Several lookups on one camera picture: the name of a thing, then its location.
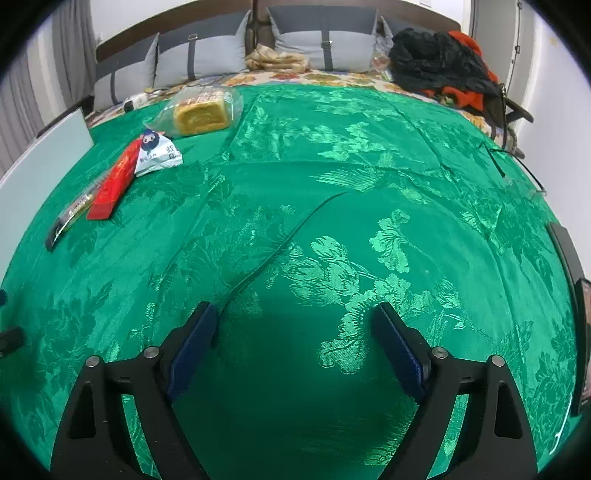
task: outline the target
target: snack package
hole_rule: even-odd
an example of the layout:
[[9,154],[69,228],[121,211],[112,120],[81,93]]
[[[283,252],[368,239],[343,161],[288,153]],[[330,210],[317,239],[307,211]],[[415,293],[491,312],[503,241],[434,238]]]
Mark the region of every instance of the snack package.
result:
[[136,177],[141,177],[151,171],[176,167],[183,163],[183,156],[177,147],[158,132],[146,128],[141,139],[141,149],[135,166]]
[[133,140],[123,151],[106,180],[100,186],[86,218],[89,220],[107,220],[115,205],[134,179],[135,165],[138,161],[142,139]]
[[240,120],[242,95],[229,87],[185,87],[149,124],[168,137],[185,137],[221,130]]
[[60,213],[60,216],[56,221],[53,222],[49,234],[47,235],[47,239],[45,240],[45,248],[47,248],[47,251],[51,252],[62,234],[67,231],[85,211],[88,210],[88,207],[99,192],[100,186],[109,175],[109,171],[110,170],[107,170],[88,185],[87,188],[76,197],[76,200],[69,204],[68,207]]

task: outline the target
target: yellow cloth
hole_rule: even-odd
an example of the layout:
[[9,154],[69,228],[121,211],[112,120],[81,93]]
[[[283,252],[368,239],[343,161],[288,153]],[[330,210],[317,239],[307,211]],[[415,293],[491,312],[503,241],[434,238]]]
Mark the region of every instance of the yellow cloth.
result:
[[261,45],[246,57],[246,66],[251,70],[271,70],[281,73],[304,73],[310,68],[310,60],[300,53],[277,53]]

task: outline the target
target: headboard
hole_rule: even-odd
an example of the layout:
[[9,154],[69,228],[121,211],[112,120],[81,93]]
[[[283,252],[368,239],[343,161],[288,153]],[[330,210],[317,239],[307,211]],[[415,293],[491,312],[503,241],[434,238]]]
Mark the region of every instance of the headboard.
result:
[[[166,12],[154,15],[140,23],[132,25],[126,30],[123,30],[123,32],[99,44],[96,48],[96,61],[107,59],[137,41],[151,37],[158,32],[165,33],[188,23],[205,20],[206,18],[217,15],[252,10],[252,2],[253,0],[195,0],[166,10]],[[247,31],[246,37],[248,51],[248,44],[254,42],[252,30],[249,29]]]
[[165,33],[197,20],[252,9],[254,18],[246,30],[246,53],[256,43],[275,46],[267,7],[273,5],[344,5],[379,9],[385,17],[395,17],[434,31],[460,30],[460,25],[425,7],[404,0],[194,0],[147,18],[99,44],[96,60],[102,61],[139,40]]
[[274,5],[343,5],[377,8],[385,17],[395,17],[434,31],[461,30],[455,20],[404,0],[255,0],[256,42],[275,46],[267,7]]

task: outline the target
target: gray pillow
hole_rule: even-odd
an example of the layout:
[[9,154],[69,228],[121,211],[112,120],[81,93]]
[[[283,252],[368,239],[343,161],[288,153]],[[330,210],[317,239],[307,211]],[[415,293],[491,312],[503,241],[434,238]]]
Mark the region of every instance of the gray pillow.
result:
[[301,53],[313,69],[369,70],[376,43],[375,8],[281,5],[267,11],[277,51]]
[[140,40],[96,66],[95,110],[104,110],[154,85],[158,34]]
[[249,15],[218,15],[161,34],[154,88],[245,70]]

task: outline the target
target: red package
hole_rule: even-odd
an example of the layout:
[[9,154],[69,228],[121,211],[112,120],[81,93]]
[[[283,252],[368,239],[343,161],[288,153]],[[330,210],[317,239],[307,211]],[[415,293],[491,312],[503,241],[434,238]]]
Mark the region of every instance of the red package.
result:
[[101,185],[86,218],[89,220],[107,220],[111,216],[115,205],[134,179],[135,165],[138,162],[141,145],[142,139],[140,137],[131,142],[123,151],[105,182]]

